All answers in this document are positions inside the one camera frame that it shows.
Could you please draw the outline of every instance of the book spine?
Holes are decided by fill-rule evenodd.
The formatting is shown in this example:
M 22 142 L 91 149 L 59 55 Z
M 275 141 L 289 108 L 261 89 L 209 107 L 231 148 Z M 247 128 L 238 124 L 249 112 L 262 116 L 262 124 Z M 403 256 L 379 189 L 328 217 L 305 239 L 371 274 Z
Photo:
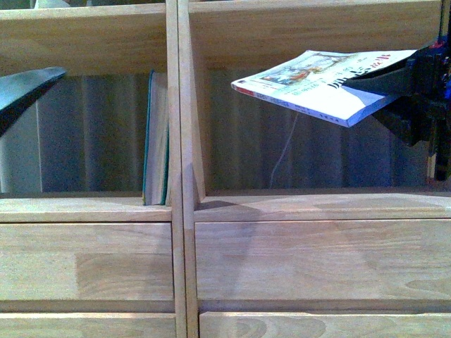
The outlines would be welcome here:
M 312 109 L 308 109 L 302 106 L 298 106 L 297 104 L 292 104 L 291 102 L 287 102 L 284 100 L 280 100 L 280 99 L 276 99 L 272 96 L 268 96 L 268 95 L 264 95 L 264 94 L 260 94 L 257 92 L 253 92 L 251 90 L 245 89 L 245 88 L 241 88 L 237 85 L 233 85 L 232 84 L 232 88 L 235 89 L 237 92 L 243 93 L 243 94 L 247 94 L 253 97 L 256 97 L 258 99 L 267 101 L 267 102 L 271 102 L 272 104 L 277 104 L 278 106 L 282 106 L 285 108 L 289 108 L 292 109 L 294 111 L 298 111 L 300 113 L 306 114 L 306 115 L 310 115 L 310 116 L 314 116 L 315 118 L 320 118 L 322 120 L 328 121 L 328 122 L 332 122 L 335 123 L 336 125 L 342 125 L 343 127 L 349 127 L 349 124 L 346 120 L 342 120 L 340 118 L 335 118 L 333 116 L 330 116 L 328 114 L 324 114 L 324 113 L 320 113 L 318 111 L 314 111 Z

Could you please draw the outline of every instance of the wood grain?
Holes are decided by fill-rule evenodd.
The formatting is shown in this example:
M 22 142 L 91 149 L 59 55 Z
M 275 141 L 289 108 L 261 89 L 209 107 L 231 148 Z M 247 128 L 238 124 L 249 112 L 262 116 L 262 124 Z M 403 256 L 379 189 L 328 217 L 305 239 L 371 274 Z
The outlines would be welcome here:
M 193 40 L 188 15 L 188 1 L 178 1 L 179 66 L 180 66 L 180 132 L 183 175 L 183 227 L 185 240 L 185 280 L 187 304 L 187 336 L 199 335 L 196 256 L 194 243 L 194 209 L 205 196 L 204 163 L 199 114 L 204 105 L 202 75 L 204 65 Z
M 196 223 L 201 300 L 451 299 L 451 221 Z
M 165 4 L 0 11 L 0 57 L 14 60 L 0 75 L 55 65 L 70 75 L 164 71 Z
M 171 225 L 0 225 L 0 300 L 172 301 Z
M 187 338 L 185 247 L 183 233 L 182 158 L 180 147 L 180 81 L 178 53 L 178 3 L 166 2 L 168 43 L 168 101 L 170 119 L 169 184 L 171 184 L 172 244 L 176 333 Z
M 201 338 L 449 337 L 451 315 L 311 315 L 204 313 Z
M 170 207 L 143 206 L 141 197 L 0 199 L 0 223 L 166 222 L 170 220 Z
M 449 218 L 450 197 L 449 192 L 211 196 L 199 205 L 195 221 Z
M 211 67 L 265 68 L 306 49 L 418 49 L 437 35 L 440 1 L 208 1 L 189 11 Z
M 175 338 L 175 315 L 163 313 L 0 314 L 3 338 Z

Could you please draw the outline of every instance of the white cable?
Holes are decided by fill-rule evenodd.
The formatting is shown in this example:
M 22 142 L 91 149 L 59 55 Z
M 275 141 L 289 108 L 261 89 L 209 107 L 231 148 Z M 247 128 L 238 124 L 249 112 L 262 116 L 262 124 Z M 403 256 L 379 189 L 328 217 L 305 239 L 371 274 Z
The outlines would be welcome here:
M 271 179 L 269 180 L 269 189 L 273 187 L 273 181 L 274 181 L 274 174 L 276 173 L 277 167 L 280 165 L 280 162 L 282 162 L 283 157 L 285 156 L 285 152 L 288 149 L 288 146 L 290 145 L 291 138 L 293 136 L 293 132 L 295 131 L 297 117 L 299 116 L 299 113 L 296 113 L 295 121 L 293 122 L 293 126 L 291 127 L 290 135 L 288 136 L 287 142 L 285 143 L 285 148 L 283 148 L 282 155 L 280 155 L 279 160 L 277 161 L 276 165 L 274 166 L 274 169 L 271 173 Z

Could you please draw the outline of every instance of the wooden drawer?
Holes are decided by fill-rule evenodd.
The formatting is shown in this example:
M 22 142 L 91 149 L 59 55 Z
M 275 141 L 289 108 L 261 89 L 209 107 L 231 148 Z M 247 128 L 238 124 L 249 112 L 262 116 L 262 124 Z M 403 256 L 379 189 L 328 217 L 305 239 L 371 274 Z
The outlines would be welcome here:
M 0 314 L 3 338 L 175 338 L 163 313 Z
M 171 224 L 0 224 L 0 300 L 172 301 Z
M 204 313 L 201 338 L 451 337 L 451 315 Z
M 201 301 L 451 299 L 450 220 L 196 223 L 195 238 Z

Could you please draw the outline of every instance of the magazine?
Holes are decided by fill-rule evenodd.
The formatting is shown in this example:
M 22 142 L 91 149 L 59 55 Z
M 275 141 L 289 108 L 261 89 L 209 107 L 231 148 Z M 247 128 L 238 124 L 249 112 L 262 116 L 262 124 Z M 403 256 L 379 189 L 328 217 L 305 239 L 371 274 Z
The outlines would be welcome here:
M 232 88 L 258 99 L 351 127 L 398 95 L 380 95 L 343 86 L 356 76 L 410 57 L 415 50 L 341 54 L 306 51 L 291 61 L 232 82 Z

